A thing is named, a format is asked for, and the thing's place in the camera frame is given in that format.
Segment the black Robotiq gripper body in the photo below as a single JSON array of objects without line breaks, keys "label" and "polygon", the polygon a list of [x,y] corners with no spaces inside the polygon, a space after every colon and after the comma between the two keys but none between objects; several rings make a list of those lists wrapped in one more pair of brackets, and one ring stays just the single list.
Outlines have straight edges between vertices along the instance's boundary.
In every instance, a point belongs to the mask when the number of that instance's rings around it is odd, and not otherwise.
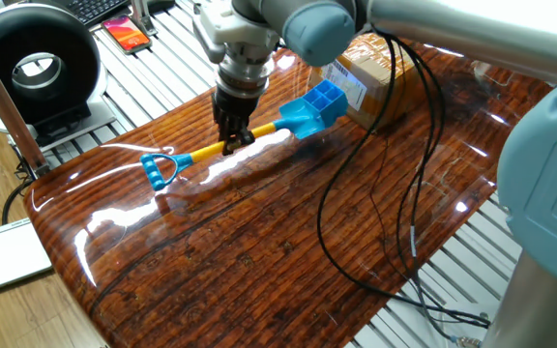
[{"label": "black Robotiq gripper body", "polygon": [[259,98],[234,97],[221,88],[212,96],[214,119],[221,130],[240,130],[249,126],[249,117]]}]

